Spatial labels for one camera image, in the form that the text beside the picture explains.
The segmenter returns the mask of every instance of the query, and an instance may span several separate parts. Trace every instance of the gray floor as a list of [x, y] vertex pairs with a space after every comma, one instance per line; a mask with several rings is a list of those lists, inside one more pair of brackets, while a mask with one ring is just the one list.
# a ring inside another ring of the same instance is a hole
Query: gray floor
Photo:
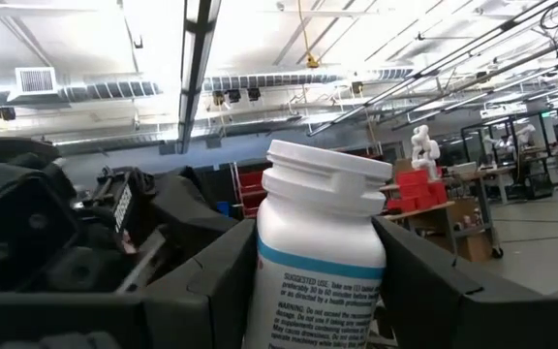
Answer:
[[543, 294], [558, 293], [558, 191], [552, 198], [493, 206], [505, 251], [483, 266]]

